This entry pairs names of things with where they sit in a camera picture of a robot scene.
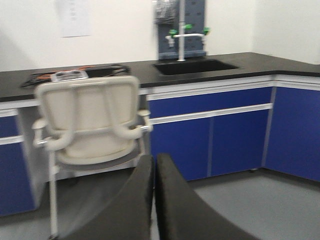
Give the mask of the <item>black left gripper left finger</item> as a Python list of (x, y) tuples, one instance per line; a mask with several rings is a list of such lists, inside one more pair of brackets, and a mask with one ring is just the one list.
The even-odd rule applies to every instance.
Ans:
[(155, 163), (143, 155), (117, 195), (65, 240), (149, 240)]

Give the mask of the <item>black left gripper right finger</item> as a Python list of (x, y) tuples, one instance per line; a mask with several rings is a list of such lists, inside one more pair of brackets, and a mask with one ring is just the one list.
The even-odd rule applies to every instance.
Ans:
[(155, 208), (162, 240), (256, 239), (202, 200), (168, 153), (156, 157)]

